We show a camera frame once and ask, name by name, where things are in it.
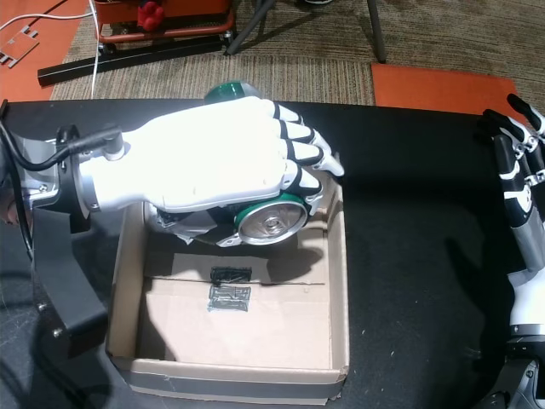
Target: black cable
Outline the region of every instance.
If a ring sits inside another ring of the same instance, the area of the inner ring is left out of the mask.
[[[63,147],[61,150],[55,152],[53,155],[51,155],[50,158],[44,160],[42,163],[34,164],[33,162],[26,160],[26,158],[22,155],[19,147],[17,146],[17,143],[14,140],[13,135],[11,135],[11,132],[9,132],[9,130],[5,127],[2,120],[0,120],[0,130],[2,131],[0,132],[0,137],[2,137],[3,144],[13,154],[15,161],[26,170],[39,172],[41,170],[49,169],[51,166],[65,160],[66,158],[68,158],[68,155],[70,155],[70,149],[68,147]]]
[[[7,101],[4,100],[0,112],[3,114]],[[0,135],[3,135],[3,126],[2,116],[0,116]],[[6,158],[6,163],[8,165],[9,175],[11,176],[11,184],[14,189],[14,200],[15,200],[15,209],[17,210],[17,219],[19,220],[20,233],[23,236],[23,241],[25,242],[26,254],[31,259],[33,258],[32,254],[32,236],[31,229],[28,225],[28,219],[26,218],[26,209],[25,203],[23,202],[23,191],[20,185],[19,171],[17,170],[17,165],[15,164],[14,157],[9,150],[9,147],[3,142],[5,138],[2,138],[2,144],[4,145],[3,154]]]

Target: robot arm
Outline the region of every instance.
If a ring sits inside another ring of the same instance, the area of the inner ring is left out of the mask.
[[[507,361],[490,394],[475,409],[545,408],[545,228],[531,188],[545,181],[542,144],[545,118],[516,95],[511,107],[536,129],[487,110],[484,120],[494,140],[504,204],[526,269],[510,274],[515,300]]]
[[[91,210],[146,201],[187,213],[287,192],[302,196],[312,215],[322,188],[303,167],[335,176],[343,169],[322,136],[298,119],[255,96],[155,118],[123,133],[120,158],[82,156],[83,196]]]
[[[23,171],[49,169],[23,158],[12,139],[4,137],[3,144]],[[68,201],[75,197],[85,218],[90,211],[146,202],[155,228],[187,243],[215,230],[204,241],[220,246],[286,239],[317,211],[321,171],[344,174],[319,132],[257,96],[163,115],[130,132],[112,128],[80,138],[72,128],[58,136],[54,156],[65,168],[50,169],[63,176],[69,165]],[[50,197],[39,196],[27,194],[27,208],[50,205]],[[250,221],[243,217],[256,205],[260,211],[252,211]],[[221,222],[212,214],[231,225],[229,234],[224,228],[218,235]]]

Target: red toolbox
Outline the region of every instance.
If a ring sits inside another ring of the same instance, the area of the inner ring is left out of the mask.
[[[187,17],[190,23],[179,26],[162,24],[152,32],[126,32],[105,36],[105,24],[136,23],[141,0],[107,1],[95,0],[101,43],[125,43],[157,38],[206,36],[224,34],[233,30],[234,15],[232,0],[162,0],[157,1],[164,11],[164,23],[175,18]]]

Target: carpet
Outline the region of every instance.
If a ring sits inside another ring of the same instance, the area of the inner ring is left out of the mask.
[[[511,78],[523,98],[545,108],[542,0],[381,0],[378,5],[389,64]],[[242,27],[252,2],[235,7]],[[93,30],[90,19],[82,22],[66,61],[94,55]],[[281,0],[240,54],[102,73],[96,97],[194,98],[226,79],[243,79],[276,100],[372,105],[374,61],[365,0],[335,0],[322,7]],[[90,79],[80,78],[55,86],[52,99],[89,96]]]

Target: cardboard box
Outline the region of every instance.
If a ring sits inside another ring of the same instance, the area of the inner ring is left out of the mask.
[[[143,204],[126,210],[106,350],[132,389],[302,405],[340,394],[349,360],[344,214],[341,188],[322,182],[324,208],[277,245],[186,245],[151,232]],[[212,284],[225,271],[238,282]]]

